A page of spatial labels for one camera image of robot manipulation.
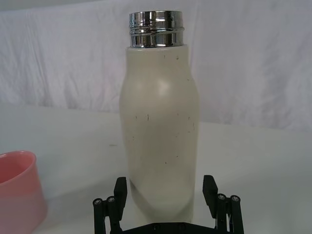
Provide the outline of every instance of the metal threads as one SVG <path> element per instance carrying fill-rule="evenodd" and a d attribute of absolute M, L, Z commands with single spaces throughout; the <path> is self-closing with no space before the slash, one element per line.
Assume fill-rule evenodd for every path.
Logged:
<path fill-rule="evenodd" d="M 232 196 L 232 200 L 233 200 L 233 201 L 239 201 L 239 197 L 237 197 L 237 196 Z"/>
<path fill-rule="evenodd" d="M 110 197 L 109 199 L 107 199 L 108 202 L 114 202 L 115 201 L 115 198 L 113 197 Z"/>
<path fill-rule="evenodd" d="M 180 11 L 144 11 L 130 14 L 131 47 L 153 48 L 183 45 Z"/>
<path fill-rule="evenodd" d="M 218 198 L 219 198 L 220 200 L 224 200 L 224 199 L 225 199 L 225 195 L 219 194 L 219 195 L 218 195 Z"/>

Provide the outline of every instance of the water bottle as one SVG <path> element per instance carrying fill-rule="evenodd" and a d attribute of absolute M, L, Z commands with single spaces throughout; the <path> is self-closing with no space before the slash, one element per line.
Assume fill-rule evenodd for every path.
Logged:
<path fill-rule="evenodd" d="M 139 224 L 191 222 L 199 101 L 182 13 L 130 14 L 119 110 Z"/>

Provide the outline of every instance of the bottle neck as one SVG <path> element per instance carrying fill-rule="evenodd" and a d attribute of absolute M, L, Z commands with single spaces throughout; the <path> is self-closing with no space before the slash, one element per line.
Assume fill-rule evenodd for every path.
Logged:
<path fill-rule="evenodd" d="M 127 70 L 160 67 L 188 67 L 188 47 L 127 48 Z"/>

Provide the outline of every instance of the plastic cup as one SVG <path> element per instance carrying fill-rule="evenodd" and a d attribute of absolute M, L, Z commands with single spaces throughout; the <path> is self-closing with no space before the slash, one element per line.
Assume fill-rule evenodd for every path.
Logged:
<path fill-rule="evenodd" d="M 31 234 L 46 214 L 35 154 L 0 155 L 0 234 Z"/>

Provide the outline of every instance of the white fabric backdrop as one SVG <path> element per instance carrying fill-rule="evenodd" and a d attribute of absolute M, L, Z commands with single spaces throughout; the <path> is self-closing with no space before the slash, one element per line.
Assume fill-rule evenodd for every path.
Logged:
<path fill-rule="evenodd" d="M 128 14 L 183 12 L 202 121 L 312 131 L 312 1 L 105 0 L 0 12 L 0 101 L 118 111 Z"/>

